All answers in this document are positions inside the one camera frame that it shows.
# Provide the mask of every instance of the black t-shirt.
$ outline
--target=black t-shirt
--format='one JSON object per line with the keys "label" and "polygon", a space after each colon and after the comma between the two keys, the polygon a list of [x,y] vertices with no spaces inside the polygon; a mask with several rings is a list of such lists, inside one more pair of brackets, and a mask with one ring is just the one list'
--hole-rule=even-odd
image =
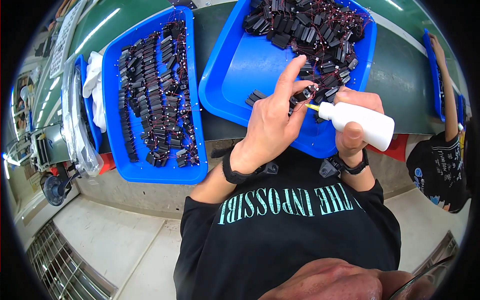
{"label": "black t-shirt", "polygon": [[445,141],[445,132],[419,142],[407,159],[413,183],[435,205],[451,213],[467,201],[466,179],[460,155],[460,140]]}
{"label": "black t-shirt", "polygon": [[177,299],[258,299],[327,257],[398,268],[400,227],[380,183],[356,192],[337,177],[322,178],[321,160],[289,151],[298,156],[278,158],[277,175],[237,186],[222,204],[185,199]]}

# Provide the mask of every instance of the green workbench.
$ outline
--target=green workbench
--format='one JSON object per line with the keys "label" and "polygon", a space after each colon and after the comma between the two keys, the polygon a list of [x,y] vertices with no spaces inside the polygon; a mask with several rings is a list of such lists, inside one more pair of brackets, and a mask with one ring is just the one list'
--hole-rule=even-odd
{"label": "green workbench", "polygon": [[[383,16],[393,18],[388,15],[389,13],[398,18],[398,13],[395,15],[395,12],[382,11],[384,2],[387,3],[386,1],[359,1],[365,6],[371,6],[374,11],[381,12]],[[84,42],[78,54],[83,54],[87,59],[91,51],[100,51],[124,31],[169,5],[170,3],[164,0],[126,0],[122,3],[115,0],[101,1],[78,23],[70,47],[70,54],[74,53],[79,45]],[[210,52],[234,5],[235,2],[228,2],[204,7],[193,12],[195,16],[197,81],[202,76]],[[120,8],[118,13],[85,41],[88,34],[117,8]],[[422,26],[419,25],[410,29],[415,36],[409,33],[415,38],[420,37],[421,39],[419,28]],[[392,31],[379,25],[377,30],[375,53],[365,91],[380,95],[385,114],[391,116],[396,122],[396,133],[436,134],[441,132],[444,125],[435,116],[433,110],[432,75],[427,58]],[[42,106],[43,99],[50,91],[53,80],[46,79],[43,85],[39,87],[42,90],[37,100],[37,106]],[[50,113],[54,108],[55,110],[60,109],[57,103],[60,97],[60,87],[61,77],[59,84],[50,91],[50,98],[45,105],[46,112]],[[42,115],[37,122],[37,127],[46,124],[47,116],[48,113]],[[37,119],[38,109],[33,116],[34,121]],[[54,116],[48,120],[48,123],[54,123],[57,120],[60,120],[60,116],[55,111]],[[241,138],[246,133],[244,127],[216,117],[205,109],[202,111],[202,121],[206,140]],[[52,141],[52,148],[48,149],[51,162],[69,160],[65,142],[60,136],[60,129],[52,126],[49,133],[52,134],[47,134],[47,138]],[[106,134],[103,134],[100,152],[109,152]]]}

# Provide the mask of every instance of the wrist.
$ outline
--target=wrist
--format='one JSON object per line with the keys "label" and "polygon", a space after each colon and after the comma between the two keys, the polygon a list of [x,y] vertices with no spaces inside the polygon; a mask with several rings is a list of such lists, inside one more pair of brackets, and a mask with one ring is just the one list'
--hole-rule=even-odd
{"label": "wrist", "polygon": [[243,149],[243,144],[239,142],[230,154],[230,169],[241,174],[253,173],[259,166],[254,162],[252,157],[252,155],[249,155],[249,153]]}
{"label": "wrist", "polygon": [[363,152],[360,150],[352,156],[344,156],[341,153],[338,153],[338,157],[340,157],[349,168],[355,168],[362,162]]}

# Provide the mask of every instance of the white glue bottle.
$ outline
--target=white glue bottle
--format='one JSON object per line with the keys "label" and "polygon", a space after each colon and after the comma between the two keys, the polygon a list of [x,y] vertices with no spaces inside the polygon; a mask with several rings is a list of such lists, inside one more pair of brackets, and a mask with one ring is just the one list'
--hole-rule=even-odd
{"label": "white glue bottle", "polygon": [[340,132],[343,132],[348,122],[360,124],[363,128],[363,140],[380,151],[385,151],[392,141],[395,121],[389,116],[345,102],[335,105],[322,102],[319,106],[305,106],[317,110],[320,118],[332,120],[333,126]]}

